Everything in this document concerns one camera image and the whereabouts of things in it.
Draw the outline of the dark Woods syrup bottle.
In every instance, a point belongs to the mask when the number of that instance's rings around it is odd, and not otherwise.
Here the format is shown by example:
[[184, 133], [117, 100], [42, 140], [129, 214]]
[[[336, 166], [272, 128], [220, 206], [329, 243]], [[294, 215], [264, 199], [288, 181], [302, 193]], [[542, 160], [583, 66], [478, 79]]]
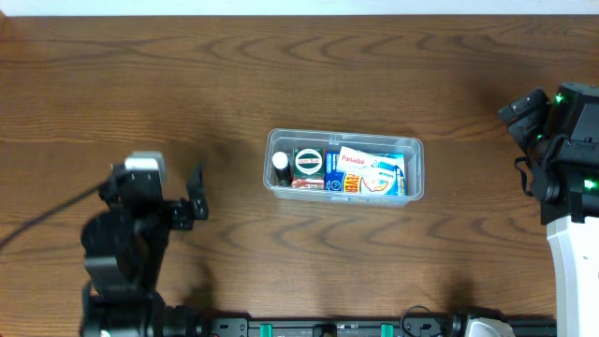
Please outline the dark Woods syrup bottle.
[[271, 157], [271, 163], [279, 185], [290, 186], [293, 177], [288, 155], [284, 152], [276, 152]]

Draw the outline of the red Panadol ActiFast box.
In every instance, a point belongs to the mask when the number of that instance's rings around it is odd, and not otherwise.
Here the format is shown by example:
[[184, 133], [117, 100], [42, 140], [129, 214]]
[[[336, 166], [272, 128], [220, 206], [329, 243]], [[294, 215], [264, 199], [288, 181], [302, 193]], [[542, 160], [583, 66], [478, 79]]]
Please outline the red Panadol ActiFast box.
[[292, 181], [291, 186], [293, 188], [299, 188], [299, 189], [324, 190], [325, 189], [325, 181], [320, 178], [300, 178], [300, 179], [294, 179]]

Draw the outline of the green Zam-Buk box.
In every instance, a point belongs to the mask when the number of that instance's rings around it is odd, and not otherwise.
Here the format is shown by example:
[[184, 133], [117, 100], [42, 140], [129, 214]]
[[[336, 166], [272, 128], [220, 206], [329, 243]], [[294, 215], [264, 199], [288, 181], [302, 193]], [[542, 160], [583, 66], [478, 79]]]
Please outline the green Zam-Buk box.
[[293, 151], [294, 175], [297, 179], [323, 179], [325, 177], [326, 151], [323, 148], [295, 147]]

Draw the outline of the blue Kool Fever box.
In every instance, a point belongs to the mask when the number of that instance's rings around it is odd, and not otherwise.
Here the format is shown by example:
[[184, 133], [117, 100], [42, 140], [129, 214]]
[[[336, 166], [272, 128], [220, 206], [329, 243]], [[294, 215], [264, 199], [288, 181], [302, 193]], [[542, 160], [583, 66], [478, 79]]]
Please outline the blue Kool Fever box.
[[404, 196], [405, 163], [403, 154], [380, 154], [385, 162], [394, 166], [396, 178], [392, 183], [368, 181], [362, 176], [337, 169], [338, 152], [326, 154], [325, 189], [330, 192], [360, 193], [364, 195]]

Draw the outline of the white Panadol box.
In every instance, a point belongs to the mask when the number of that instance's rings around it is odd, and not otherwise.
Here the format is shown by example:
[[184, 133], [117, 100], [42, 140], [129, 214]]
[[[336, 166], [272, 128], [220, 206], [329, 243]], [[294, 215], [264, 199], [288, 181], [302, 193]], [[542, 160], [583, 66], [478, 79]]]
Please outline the white Panadol box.
[[397, 169], [403, 165], [402, 154], [368, 154], [349, 147], [342, 147], [336, 159], [339, 171], [388, 183], [396, 180]]

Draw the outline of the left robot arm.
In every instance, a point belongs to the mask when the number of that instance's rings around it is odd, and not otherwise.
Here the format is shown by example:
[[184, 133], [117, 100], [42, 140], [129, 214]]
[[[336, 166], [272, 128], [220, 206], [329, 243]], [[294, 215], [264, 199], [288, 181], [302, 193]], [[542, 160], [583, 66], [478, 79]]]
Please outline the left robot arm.
[[209, 217], [201, 168], [187, 198], [166, 200], [159, 169], [118, 165], [99, 187], [108, 208], [83, 228], [82, 336], [207, 336], [210, 324], [184, 306], [168, 306], [156, 285], [173, 230]]

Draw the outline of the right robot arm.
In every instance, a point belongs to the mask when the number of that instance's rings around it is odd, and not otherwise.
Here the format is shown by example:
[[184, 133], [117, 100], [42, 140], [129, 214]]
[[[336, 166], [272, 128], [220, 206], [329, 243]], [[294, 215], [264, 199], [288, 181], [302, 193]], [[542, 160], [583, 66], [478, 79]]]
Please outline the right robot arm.
[[557, 333], [598, 333], [598, 89], [537, 88], [498, 112], [522, 150], [523, 192], [540, 203], [556, 279]]

